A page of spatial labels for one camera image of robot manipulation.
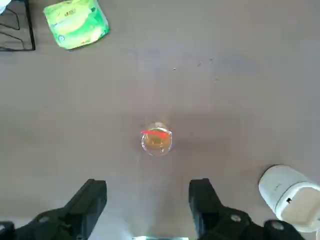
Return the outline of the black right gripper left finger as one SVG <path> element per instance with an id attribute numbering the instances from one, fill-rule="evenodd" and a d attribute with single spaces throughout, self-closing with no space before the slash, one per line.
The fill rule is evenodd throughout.
<path id="1" fill-rule="evenodd" d="M 87 240 L 107 204 L 107 183 L 88 179 L 63 207 L 38 214 L 16 228 L 11 221 L 0 223 L 2 240 Z"/>

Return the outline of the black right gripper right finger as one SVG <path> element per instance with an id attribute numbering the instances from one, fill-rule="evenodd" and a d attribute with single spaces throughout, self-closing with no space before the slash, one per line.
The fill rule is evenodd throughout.
<path id="1" fill-rule="evenodd" d="M 244 211 L 224 206 L 207 178 L 189 182 L 188 201 L 198 240 L 302 240 L 289 223 L 257 225 Z"/>

